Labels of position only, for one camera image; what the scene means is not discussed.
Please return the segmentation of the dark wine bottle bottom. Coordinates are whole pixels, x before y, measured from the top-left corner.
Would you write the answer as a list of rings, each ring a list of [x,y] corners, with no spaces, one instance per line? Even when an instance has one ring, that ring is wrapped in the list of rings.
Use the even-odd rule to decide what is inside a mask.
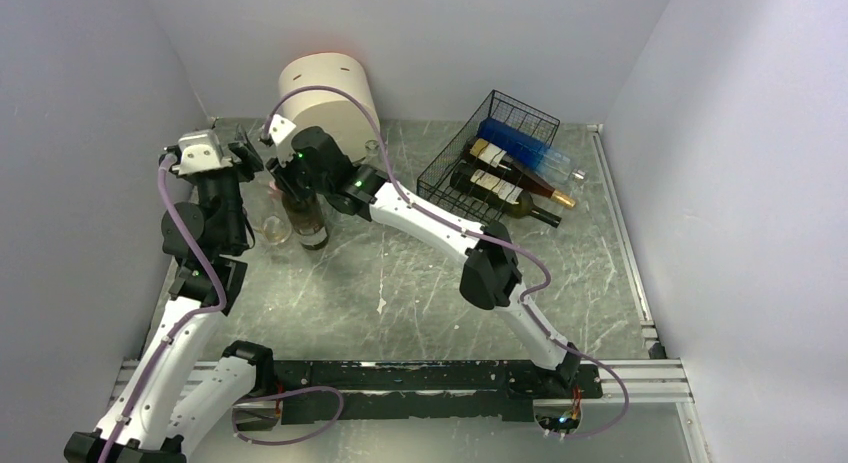
[[[329,240],[319,200],[314,192],[304,198],[297,198],[283,192],[281,202],[293,232],[306,250],[320,250]]]

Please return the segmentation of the slim clear glass bottle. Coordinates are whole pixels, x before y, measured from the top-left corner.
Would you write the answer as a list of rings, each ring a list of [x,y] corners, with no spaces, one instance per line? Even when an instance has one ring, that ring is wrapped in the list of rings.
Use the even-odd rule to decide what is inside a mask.
[[[368,140],[364,147],[366,154],[362,160],[362,164],[373,167],[381,172],[386,172],[386,166],[379,142],[376,140]]]

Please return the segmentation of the clear square glass bottle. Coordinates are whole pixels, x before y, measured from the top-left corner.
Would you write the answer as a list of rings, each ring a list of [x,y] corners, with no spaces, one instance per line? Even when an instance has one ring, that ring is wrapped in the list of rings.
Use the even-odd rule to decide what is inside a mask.
[[[292,227],[284,216],[269,213],[259,218],[258,232],[269,245],[279,246],[289,240]]]

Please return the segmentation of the dark wine bottle gold cap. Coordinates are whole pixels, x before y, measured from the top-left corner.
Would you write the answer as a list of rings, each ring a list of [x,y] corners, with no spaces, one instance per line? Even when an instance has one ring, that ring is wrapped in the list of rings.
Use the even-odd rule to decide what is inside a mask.
[[[504,149],[482,138],[472,138],[461,150],[461,158],[473,167],[490,173],[535,195],[547,198],[567,209],[574,209],[577,200],[556,189]]]

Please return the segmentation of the dark wine bottle black cap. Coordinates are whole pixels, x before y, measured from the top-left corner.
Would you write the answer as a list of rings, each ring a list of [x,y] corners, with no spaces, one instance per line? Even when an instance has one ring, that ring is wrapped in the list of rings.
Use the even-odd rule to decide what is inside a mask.
[[[529,191],[467,164],[456,167],[449,184],[454,190],[510,217],[532,217],[554,228],[561,223],[559,216],[539,207]]]

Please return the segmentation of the blue glass bottle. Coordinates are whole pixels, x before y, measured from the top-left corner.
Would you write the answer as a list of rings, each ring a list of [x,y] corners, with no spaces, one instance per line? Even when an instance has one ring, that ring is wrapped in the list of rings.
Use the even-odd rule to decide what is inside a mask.
[[[586,180],[586,172],[565,153],[506,123],[487,118],[479,124],[477,136],[495,144],[549,183],[582,183]]]

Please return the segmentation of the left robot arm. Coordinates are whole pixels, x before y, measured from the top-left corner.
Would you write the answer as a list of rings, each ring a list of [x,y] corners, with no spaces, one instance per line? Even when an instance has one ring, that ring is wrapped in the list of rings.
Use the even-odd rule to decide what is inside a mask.
[[[240,185],[263,164],[242,126],[222,143],[212,130],[183,135],[165,149],[157,185],[166,212],[163,251],[177,264],[159,327],[129,382],[94,430],[75,432],[68,462],[186,462],[244,397],[277,387],[273,352],[235,341],[200,384],[184,389],[200,353],[229,315],[255,241]]]

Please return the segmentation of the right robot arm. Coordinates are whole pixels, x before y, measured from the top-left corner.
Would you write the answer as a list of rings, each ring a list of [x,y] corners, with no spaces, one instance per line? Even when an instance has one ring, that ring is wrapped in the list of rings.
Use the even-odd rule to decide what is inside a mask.
[[[497,314],[527,350],[542,389],[562,397],[576,386],[579,352],[535,304],[518,268],[519,249],[504,225],[447,212],[384,171],[354,164],[317,126],[299,129],[277,118],[264,129],[262,141],[291,148],[288,156],[266,164],[280,190],[292,196],[317,193],[339,213],[395,228],[441,251],[462,268],[463,299]]]

